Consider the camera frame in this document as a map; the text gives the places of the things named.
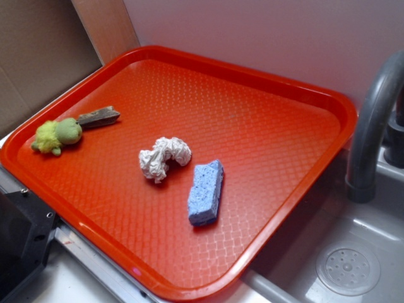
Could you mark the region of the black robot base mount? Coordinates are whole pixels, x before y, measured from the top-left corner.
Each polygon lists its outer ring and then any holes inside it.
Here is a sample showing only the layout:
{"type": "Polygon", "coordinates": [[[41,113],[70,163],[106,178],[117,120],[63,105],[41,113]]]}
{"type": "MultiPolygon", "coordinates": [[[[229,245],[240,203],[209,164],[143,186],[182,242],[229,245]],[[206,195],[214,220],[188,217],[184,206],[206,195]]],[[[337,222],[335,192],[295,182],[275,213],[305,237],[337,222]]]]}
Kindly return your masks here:
{"type": "Polygon", "coordinates": [[[58,220],[29,189],[1,194],[1,302],[10,302],[44,270],[58,220]]]}

